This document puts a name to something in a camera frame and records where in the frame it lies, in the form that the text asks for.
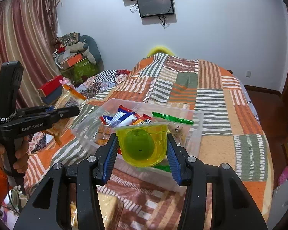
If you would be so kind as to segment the left hand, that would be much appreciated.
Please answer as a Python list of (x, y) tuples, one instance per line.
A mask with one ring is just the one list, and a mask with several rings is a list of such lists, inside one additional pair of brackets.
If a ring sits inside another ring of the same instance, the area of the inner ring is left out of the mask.
[[(22, 139), (21, 147), (15, 152), (15, 157), (17, 161), (13, 164), (14, 169), (18, 173), (25, 173), (28, 169), (28, 136)], [(3, 155), (5, 153), (5, 148), (0, 144), (0, 168), (3, 169)]]

